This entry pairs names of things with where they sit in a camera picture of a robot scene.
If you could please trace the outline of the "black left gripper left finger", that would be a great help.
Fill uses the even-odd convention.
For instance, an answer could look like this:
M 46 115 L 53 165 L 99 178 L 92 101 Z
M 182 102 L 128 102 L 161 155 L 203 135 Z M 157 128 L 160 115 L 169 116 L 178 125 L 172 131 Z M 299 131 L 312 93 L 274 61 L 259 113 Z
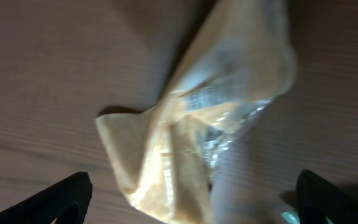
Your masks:
M 77 172 L 0 212 L 0 224 L 83 224 L 93 185 Z

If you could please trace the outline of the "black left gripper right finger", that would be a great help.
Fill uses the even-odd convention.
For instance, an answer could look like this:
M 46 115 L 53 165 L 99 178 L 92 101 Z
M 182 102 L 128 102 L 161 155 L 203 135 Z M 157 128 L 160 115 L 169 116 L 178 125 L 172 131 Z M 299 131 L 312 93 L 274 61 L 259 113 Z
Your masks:
M 358 199 L 310 170 L 299 174 L 296 196 L 301 224 L 358 224 Z

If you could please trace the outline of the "tan snack bag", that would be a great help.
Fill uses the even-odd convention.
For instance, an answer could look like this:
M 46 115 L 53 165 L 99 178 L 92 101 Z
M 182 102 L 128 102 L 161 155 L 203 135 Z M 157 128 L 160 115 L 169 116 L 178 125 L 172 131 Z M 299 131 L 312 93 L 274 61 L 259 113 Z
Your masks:
M 287 2 L 218 1 L 156 105 L 96 126 L 129 204 L 164 223 L 213 223 L 218 156 L 292 86 Z

